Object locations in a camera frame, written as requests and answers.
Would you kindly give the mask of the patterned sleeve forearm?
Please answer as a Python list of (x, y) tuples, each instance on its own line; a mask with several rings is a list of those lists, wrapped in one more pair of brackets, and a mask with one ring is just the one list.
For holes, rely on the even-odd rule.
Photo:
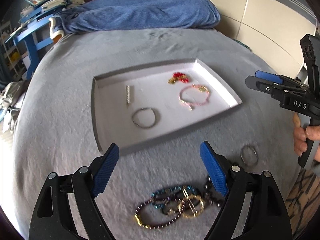
[(319, 177), (312, 171), (300, 169), (296, 182), (285, 200), (293, 239), (297, 239), (319, 208)]

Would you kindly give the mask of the right hand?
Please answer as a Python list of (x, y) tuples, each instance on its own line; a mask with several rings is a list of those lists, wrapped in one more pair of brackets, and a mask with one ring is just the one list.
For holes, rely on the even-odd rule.
[(294, 152), (301, 156), (303, 152), (308, 149), (306, 140), (319, 141), (320, 127), (308, 126), (306, 129), (302, 128), (301, 121), (297, 113), (293, 115), (293, 139), (294, 139)]

